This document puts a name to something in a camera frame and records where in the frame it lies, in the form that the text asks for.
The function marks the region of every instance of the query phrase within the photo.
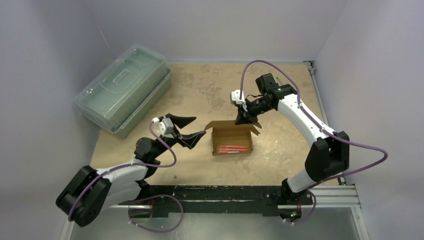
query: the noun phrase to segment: box flap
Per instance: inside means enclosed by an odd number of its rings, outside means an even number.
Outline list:
[[[204,129],[205,130],[208,130],[210,128],[212,128],[212,130],[214,128],[217,128],[217,129],[218,128],[249,129],[255,135],[259,135],[260,132],[254,126],[256,126],[260,129],[262,128],[262,126],[259,124],[259,122],[236,125],[235,120],[221,120],[221,121],[211,121],[211,122],[209,122],[204,127]]]

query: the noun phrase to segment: wooden table surface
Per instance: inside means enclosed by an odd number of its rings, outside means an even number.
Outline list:
[[[154,138],[148,126],[152,118],[171,113],[195,116],[197,120],[181,130],[182,134],[201,131],[212,120],[234,120],[237,108],[230,104],[230,93],[240,89],[244,63],[170,64],[172,86],[126,139],[101,130],[91,166],[106,168],[129,161],[141,137]],[[300,87],[305,104],[321,117],[308,69],[303,64],[279,64]],[[249,67],[244,79],[244,94],[258,95],[255,79],[267,73],[288,83],[279,72],[264,64]],[[300,132],[282,114],[271,110],[258,117],[262,129],[253,137],[250,155],[212,156],[211,129],[192,150],[176,144],[172,149],[177,163],[160,168],[146,181],[154,185],[280,185],[304,167],[309,146]],[[173,157],[169,151],[157,158],[163,165]]]

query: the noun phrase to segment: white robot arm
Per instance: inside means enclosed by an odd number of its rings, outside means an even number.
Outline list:
[[[94,169],[82,167],[68,183],[59,197],[56,206],[65,212],[69,220],[80,227],[91,223],[102,209],[125,201],[138,199],[143,194],[145,179],[152,176],[163,166],[156,158],[175,144],[192,149],[205,135],[205,131],[183,135],[177,129],[190,124],[196,117],[179,117],[167,114],[154,118],[161,132],[157,139],[140,138],[135,144],[135,157],[124,164],[109,168]]]
[[[261,98],[250,102],[240,90],[231,93],[231,102],[238,107],[236,124],[250,124],[258,121],[257,116],[269,110],[277,110],[286,116],[300,131],[310,146],[305,168],[282,181],[283,198],[295,198],[310,186],[327,177],[338,174],[349,167],[349,145],[335,141],[299,108],[296,90],[289,84],[278,85],[272,74],[256,79]],[[324,124],[303,102],[304,110],[329,133],[349,140],[344,132],[335,132]]]

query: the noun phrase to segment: translucent plastic bin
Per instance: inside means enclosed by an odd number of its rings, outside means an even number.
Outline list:
[[[170,72],[164,56],[135,44],[100,73],[74,101],[85,117],[117,134]]]

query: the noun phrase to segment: plastic storage container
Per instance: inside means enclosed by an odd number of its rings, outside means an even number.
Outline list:
[[[76,97],[81,113],[125,138],[171,86],[165,57],[135,44]]]

